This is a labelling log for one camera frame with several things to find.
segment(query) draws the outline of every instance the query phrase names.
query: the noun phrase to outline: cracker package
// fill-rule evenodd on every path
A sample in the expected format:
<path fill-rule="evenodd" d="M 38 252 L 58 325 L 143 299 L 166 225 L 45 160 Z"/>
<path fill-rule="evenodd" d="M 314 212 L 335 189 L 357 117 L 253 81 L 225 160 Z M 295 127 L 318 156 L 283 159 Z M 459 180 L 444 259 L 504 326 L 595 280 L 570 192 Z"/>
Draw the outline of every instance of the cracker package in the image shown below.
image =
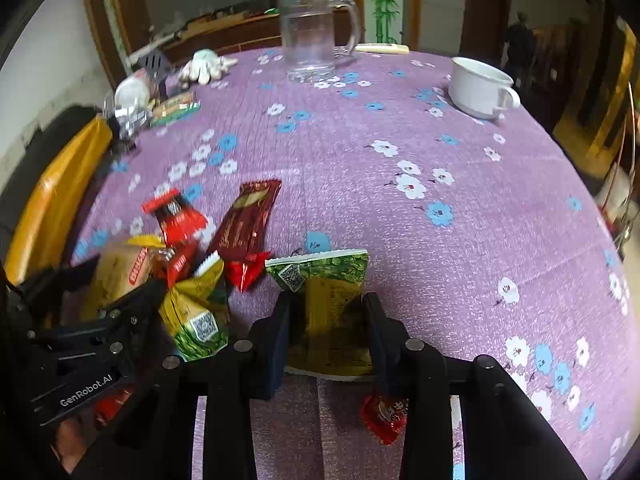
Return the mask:
<path fill-rule="evenodd" d="M 172 286 L 160 306 L 160 317 L 187 361 L 215 355 L 228 343 L 224 265 L 213 253 L 192 278 Z"/>

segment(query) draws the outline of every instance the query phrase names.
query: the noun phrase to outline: dark red wrapper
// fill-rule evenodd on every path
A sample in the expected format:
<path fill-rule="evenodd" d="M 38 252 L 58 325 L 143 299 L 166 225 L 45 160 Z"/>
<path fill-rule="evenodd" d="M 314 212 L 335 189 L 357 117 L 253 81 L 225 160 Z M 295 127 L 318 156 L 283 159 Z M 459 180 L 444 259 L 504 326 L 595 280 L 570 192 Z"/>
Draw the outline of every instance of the dark red wrapper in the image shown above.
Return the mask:
<path fill-rule="evenodd" d="M 264 230 L 282 181 L 261 180 L 240 185 L 240 196 L 226 212 L 207 254 L 218 251 L 226 262 L 252 264 L 262 251 Z"/>
<path fill-rule="evenodd" d="M 365 397 L 360 407 L 360 417 L 382 443 L 389 446 L 404 428 L 407 411 L 406 399 L 392 400 L 375 395 Z"/>
<path fill-rule="evenodd" d="M 255 261 L 252 264 L 225 262 L 225 276 L 240 292 L 244 292 L 262 274 L 270 254 L 269 251 L 254 254 Z"/>
<path fill-rule="evenodd" d="M 144 203 L 142 211 L 156 215 L 167 247 L 187 242 L 207 225 L 207 219 L 177 189 Z"/>

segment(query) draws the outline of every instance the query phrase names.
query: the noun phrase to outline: doorway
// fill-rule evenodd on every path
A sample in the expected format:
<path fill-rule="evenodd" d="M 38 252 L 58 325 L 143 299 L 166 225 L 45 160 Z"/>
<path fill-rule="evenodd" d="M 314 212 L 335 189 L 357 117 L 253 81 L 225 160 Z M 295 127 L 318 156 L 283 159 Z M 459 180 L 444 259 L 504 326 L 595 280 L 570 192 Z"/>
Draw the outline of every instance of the doorway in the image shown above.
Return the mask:
<path fill-rule="evenodd" d="M 511 0 L 466 0 L 460 56 L 500 65 Z"/>

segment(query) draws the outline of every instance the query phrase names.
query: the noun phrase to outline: table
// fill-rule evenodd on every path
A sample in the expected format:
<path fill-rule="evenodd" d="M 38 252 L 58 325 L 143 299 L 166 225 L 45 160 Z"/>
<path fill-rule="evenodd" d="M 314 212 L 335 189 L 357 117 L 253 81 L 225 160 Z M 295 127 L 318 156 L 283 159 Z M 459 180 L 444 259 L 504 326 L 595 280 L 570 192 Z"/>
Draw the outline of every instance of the table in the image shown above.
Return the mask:
<path fill-rule="evenodd" d="M 241 182 L 279 178 L 274 256 L 366 248 L 366 290 L 445 355 L 495 356 L 568 446 L 604 478 L 638 434 L 638 332 L 622 265 L 589 193 L 520 108 L 479 121 L 447 97 L 450 59 L 356 53 L 329 82 L 286 81 L 280 49 L 238 55 L 202 108 L 142 132 L 112 165 L 73 261 L 158 228 L 141 204 L 169 186 L 207 215 L 210 239 Z M 229 303 L 239 334 L 268 315 L 269 277 Z M 359 420 L 368 384 L 286 376 L 252 404 L 259 478 L 396 478 Z M 462 442 L 452 403 L 454 441 Z M 454 477 L 463 474 L 462 446 Z"/>

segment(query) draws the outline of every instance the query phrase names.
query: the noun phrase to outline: blue flower print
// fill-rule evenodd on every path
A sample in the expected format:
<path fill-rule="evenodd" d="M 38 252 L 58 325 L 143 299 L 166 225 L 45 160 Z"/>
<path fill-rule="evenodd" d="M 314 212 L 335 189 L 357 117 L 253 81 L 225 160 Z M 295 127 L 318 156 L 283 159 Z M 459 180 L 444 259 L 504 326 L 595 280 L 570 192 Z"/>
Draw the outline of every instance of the blue flower print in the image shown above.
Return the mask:
<path fill-rule="evenodd" d="M 74 250 L 74 256 L 78 259 L 82 259 L 86 256 L 89 251 L 89 242 L 86 240 L 78 240 L 76 244 L 76 249 Z"/>
<path fill-rule="evenodd" d="M 604 259 L 607 262 L 607 267 L 615 267 L 618 262 L 616 255 L 608 249 L 604 249 Z"/>
<path fill-rule="evenodd" d="M 218 147 L 223 152 L 230 152 L 237 145 L 238 145 L 238 136 L 235 136 L 234 134 L 225 134 L 222 137 L 220 137 L 220 140 L 218 141 Z"/>
<path fill-rule="evenodd" d="M 309 112 L 305 112 L 304 110 L 299 110 L 297 112 L 293 112 L 293 115 L 291 118 L 297 121 L 306 121 L 308 120 L 309 117 L 311 117 L 311 114 Z"/>
<path fill-rule="evenodd" d="M 96 231 L 94 235 L 91 237 L 91 245 L 94 247 L 103 247 L 107 240 L 109 239 L 109 232 L 104 229 L 100 229 Z"/>
<path fill-rule="evenodd" d="M 554 360 L 554 355 L 551 353 L 551 348 L 546 343 L 540 343 L 536 346 L 536 368 L 539 372 L 548 375 L 551 371 L 551 363 Z"/>
<path fill-rule="evenodd" d="M 465 480 L 465 463 L 458 462 L 453 465 L 453 480 Z"/>
<path fill-rule="evenodd" d="M 278 124 L 277 131 L 279 134 L 292 134 L 296 131 L 298 123 L 295 121 L 287 121 L 286 123 Z"/>
<path fill-rule="evenodd" d="M 566 204 L 574 211 L 582 211 L 582 202 L 575 196 L 570 196 L 566 199 Z"/>
<path fill-rule="evenodd" d="M 219 166 L 222 164 L 222 161 L 225 160 L 225 154 L 222 152 L 214 152 L 213 155 L 209 157 L 209 165 L 210 166 Z"/>
<path fill-rule="evenodd" d="M 193 203 L 194 200 L 200 197 L 202 194 L 202 185 L 201 184 L 191 184 L 189 187 L 184 188 L 182 191 L 182 196 L 188 200 L 188 202 Z"/>
<path fill-rule="evenodd" d="M 320 231 L 309 231 L 306 234 L 305 249 L 308 253 L 324 253 L 331 250 L 331 240 Z"/>
<path fill-rule="evenodd" d="M 425 214 L 433 225 L 446 227 L 453 222 L 453 209 L 449 204 L 444 204 L 440 200 L 429 204 Z"/>
<path fill-rule="evenodd" d="M 451 137 L 450 135 L 447 135 L 447 134 L 442 134 L 440 136 L 440 140 L 442 140 L 443 142 L 446 142 L 451 146 L 457 146 L 460 143 L 460 141 L 457 140 L 455 137 Z"/>
<path fill-rule="evenodd" d="M 596 405 L 592 402 L 582 410 L 580 415 L 580 431 L 587 431 L 596 418 Z"/>
<path fill-rule="evenodd" d="M 556 365 L 554 386 L 556 387 L 556 390 L 563 395 L 569 391 L 569 386 L 571 386 L 571 370 L 569 370 L 569 367 L 565 362 L 558 363 Z"/>
<path fill-rule="evenodd" d="M 121 160 L 120 162 L 116 162 L 114 160 L 111 163 L 111 171 L 115 171 L 116 173 L 127 173 L 127 171 L 129 171 L 129 163 L 126 160 Z"/>

